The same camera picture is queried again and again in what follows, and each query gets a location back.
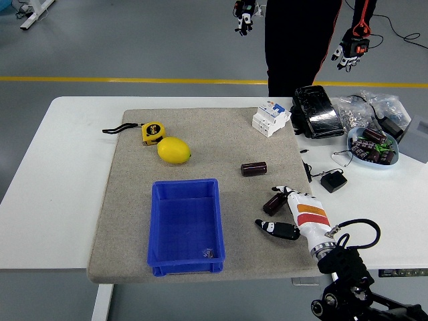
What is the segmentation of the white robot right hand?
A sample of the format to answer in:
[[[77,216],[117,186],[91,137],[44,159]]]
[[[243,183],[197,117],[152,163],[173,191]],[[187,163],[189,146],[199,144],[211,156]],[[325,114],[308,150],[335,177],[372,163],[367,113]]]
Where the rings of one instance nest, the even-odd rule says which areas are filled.
[[[327,235],[331,226],[326,212],[317,198],[308,193],[297,192],[287,186],[277,186],[272,190],[276,192],[276,195],[263,206],[265,213],[273,215],[287,204],[295,223],[257,219],[255,224],[261,230],[271,236],[288,240],[297,240],[299,236],[304,236],[308,242],[310,255],[316,259],[320,259],[336,246],[334,238]]]

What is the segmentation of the person's left hand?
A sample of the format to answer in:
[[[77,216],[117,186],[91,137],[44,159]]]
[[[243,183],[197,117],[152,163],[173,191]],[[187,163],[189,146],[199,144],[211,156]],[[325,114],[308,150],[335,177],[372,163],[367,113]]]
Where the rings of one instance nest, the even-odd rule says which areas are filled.
[[[346,70],[349,72],[368,51],[369,39],[354,35],[349,29],[344,34],[341,42],[332,54],[331,60],[338,61],[338,70]]]

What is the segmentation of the person's right hand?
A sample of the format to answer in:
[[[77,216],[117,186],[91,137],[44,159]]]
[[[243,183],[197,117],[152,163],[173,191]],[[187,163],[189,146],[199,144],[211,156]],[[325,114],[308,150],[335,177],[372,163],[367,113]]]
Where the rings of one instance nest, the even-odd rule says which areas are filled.
[[[252,16],[255,11],[255,0],[236,1],[233,7],[233,16],[237,18],[238,27],[235,32],[246,36],[252,30]]]

